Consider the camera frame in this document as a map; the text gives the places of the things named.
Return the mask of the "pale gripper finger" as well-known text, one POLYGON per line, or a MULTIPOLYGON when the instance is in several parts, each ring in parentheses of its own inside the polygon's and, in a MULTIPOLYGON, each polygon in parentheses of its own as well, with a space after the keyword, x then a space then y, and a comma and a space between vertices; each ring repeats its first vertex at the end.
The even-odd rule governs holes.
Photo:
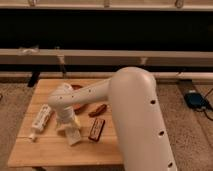
POLYGON ((65 132, 65 128, 66 128, 66 125, 65 124, 61 124, 61 123, 57 123, 56 124, 56 127, 55 127, 55 130, 58 134, 62 134, 65 132))
POLYGON ((80 121, 79 121, 79 119, 78 119, 77 116, 74 117, 73 122, 75 123, 75 125, 76 125, 78 128, 81 128, 81 124, 80 124, 80 121))

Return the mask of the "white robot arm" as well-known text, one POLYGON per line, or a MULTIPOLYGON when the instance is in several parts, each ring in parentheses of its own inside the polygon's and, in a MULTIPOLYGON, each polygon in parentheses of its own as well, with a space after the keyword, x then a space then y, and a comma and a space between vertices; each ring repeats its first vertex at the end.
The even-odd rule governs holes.
POLYGON ((63 120, 73 104, 107 101, 125 171, 178 171, 150 72, 125 67, 81 89, 58 86, 48 104, 63 120))

